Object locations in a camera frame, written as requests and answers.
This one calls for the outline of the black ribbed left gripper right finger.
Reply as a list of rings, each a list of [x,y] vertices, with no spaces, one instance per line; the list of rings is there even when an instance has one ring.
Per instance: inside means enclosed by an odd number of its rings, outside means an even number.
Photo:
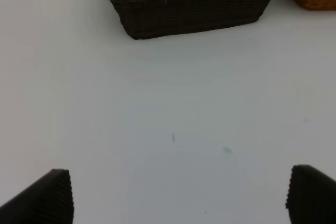
[[[293,166],[285,206],[291,223],[335,223],[335,180],[310,165]]]

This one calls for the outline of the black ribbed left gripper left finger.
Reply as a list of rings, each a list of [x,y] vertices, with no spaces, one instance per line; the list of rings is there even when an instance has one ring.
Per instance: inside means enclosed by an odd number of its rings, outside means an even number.
[[[73,223],[74,199],[67,169],[52,169],[1,206],[1,223]]]

